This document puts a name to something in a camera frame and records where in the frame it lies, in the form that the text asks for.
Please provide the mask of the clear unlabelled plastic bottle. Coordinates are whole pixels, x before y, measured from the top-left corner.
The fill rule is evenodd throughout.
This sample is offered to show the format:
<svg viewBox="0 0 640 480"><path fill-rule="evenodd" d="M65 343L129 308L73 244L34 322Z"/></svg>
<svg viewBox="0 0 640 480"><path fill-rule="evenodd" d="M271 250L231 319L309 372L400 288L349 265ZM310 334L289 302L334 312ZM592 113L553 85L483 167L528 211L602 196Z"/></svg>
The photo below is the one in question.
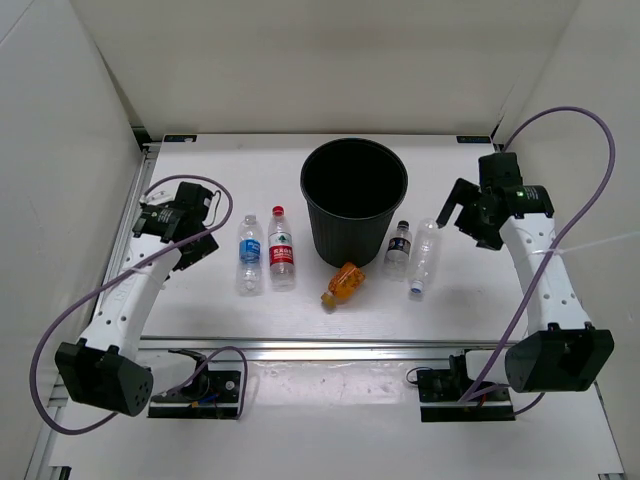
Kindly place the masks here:
<svg viewBox="0 0 640 480"><path fill-rule="evenodd" d="M436 275L441 251L441 230L434 219L423 219L411 246L407 270L409 293L418 298L431 287Z"/></svg>

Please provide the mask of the blue label water bottle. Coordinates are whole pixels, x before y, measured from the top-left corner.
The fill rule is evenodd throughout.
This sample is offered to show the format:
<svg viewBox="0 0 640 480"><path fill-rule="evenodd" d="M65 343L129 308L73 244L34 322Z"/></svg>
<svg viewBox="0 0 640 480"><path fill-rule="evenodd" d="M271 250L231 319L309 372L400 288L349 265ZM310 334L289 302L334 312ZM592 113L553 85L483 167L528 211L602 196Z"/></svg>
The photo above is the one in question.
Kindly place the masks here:
<svg viewBox="0 0 640 480"><path fill-rule="evenodd" d="M263 232L257 216L246 214L238 229L236 288L241 296L257 296L263 289Z"/></svg>

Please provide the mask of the dark label small bottle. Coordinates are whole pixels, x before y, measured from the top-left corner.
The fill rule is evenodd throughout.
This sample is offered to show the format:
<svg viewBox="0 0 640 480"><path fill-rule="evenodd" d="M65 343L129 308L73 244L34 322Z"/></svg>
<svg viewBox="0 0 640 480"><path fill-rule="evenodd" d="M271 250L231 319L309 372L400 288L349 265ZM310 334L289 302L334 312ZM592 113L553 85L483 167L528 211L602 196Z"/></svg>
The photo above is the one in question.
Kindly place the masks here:
<svg viewBox="0 0 640 480"><path fill-rule="evenodd" d="M400 220L390 234L383 261L384 274L396 281L403 281L410 259L412 234L409 222Z"/></svg>

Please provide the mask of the red label water bottle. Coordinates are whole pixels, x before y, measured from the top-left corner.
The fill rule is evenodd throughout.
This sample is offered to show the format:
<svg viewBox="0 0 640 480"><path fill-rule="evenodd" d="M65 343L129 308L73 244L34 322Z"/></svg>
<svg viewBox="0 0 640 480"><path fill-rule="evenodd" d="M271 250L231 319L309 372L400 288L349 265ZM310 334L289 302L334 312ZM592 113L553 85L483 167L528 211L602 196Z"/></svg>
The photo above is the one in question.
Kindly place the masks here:
<svg viewBox="0 0 640 480"><path fill-rule="evenodd" d="M268 227L268 254L273 288L276 291L291 289L295 283L293 238L285 210L280 205L272 208Z"/></svg>

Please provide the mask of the orange drink bottle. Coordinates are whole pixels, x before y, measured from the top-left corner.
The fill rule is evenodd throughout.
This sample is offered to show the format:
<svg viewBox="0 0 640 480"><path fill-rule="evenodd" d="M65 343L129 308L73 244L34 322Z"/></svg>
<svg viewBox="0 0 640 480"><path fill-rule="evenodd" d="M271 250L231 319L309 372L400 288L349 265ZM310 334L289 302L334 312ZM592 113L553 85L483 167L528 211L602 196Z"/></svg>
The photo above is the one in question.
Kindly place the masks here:
<svg viewBox="0 0 640 480"><path fill-rule="evenodd" d="M346 262L331 278L321 295L322 306L332 311L348 302L366 279L364 272L352 262Z"/></svg>

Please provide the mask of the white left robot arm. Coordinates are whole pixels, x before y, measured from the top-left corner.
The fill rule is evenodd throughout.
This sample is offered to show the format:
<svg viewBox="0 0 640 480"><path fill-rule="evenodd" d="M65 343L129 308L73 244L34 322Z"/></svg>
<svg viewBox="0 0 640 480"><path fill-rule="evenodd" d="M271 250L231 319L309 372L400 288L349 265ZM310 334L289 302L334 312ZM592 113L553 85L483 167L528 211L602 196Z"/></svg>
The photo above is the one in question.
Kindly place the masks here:
<svg viewBox="0 0 640 480"><path fill-rule="evenodd" d="M55 363L71 398L104 410L138 415L151 396L151 369L135 361L144 324L170 273L218 249L205 228L214 193L181 182L173 198L141 202L122 265L125 278L107 289L98 313Z"/></svg>

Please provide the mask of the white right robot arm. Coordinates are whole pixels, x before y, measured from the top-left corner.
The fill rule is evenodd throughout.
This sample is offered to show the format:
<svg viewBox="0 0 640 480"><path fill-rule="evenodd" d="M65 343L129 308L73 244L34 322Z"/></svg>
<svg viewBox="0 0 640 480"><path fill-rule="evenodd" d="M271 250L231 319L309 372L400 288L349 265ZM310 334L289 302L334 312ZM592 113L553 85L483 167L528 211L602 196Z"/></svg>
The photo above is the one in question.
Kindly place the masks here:
<svg viewBox="0 0 640 480"><path fill-rule="evenodd" d="M458 179L436 223L444 227L455 206L455 221L477 247L506 248L526 302L524 339L494 352L470 350L465 365L449 375L460 399L477 396L486 382L518 393L582 392L590 388L614 349L610 331L596 328L581 306L563 259L553 252L554 208L547 190L523 182L513 153L478 160L479 182Z"/></svg>

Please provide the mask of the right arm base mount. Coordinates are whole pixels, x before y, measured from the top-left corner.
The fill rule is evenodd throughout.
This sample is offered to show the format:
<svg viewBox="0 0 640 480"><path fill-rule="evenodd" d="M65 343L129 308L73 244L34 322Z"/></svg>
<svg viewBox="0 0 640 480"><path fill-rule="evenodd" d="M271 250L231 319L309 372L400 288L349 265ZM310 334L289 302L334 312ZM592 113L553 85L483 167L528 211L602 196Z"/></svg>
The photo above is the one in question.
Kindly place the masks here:
<svg viewBox="0 0 640 480"><path fill-rule="evenodd" d="M406 379L418 389L422 423L515 420L509 390L502 384L483 381L469 400L460 402L473 383L463 354L450 355L447 367L416 367Z"/></svg>

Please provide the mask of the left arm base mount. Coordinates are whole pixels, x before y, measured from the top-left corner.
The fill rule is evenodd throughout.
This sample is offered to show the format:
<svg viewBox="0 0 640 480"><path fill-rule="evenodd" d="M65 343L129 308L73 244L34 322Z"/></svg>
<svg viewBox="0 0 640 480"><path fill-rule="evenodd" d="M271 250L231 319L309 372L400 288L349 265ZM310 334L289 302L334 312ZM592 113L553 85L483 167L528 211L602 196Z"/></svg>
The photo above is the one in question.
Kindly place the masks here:
<svg viewBox="0 0 640 480"><path fill-rule="evenodd" d="M241 370L211 366L203 353L170 349L169 353L189 358L194 369L202 367L194 380L169 393L159 393L149 402L147 417L176 420L238 420L244 408L247 365Z"/></svg>

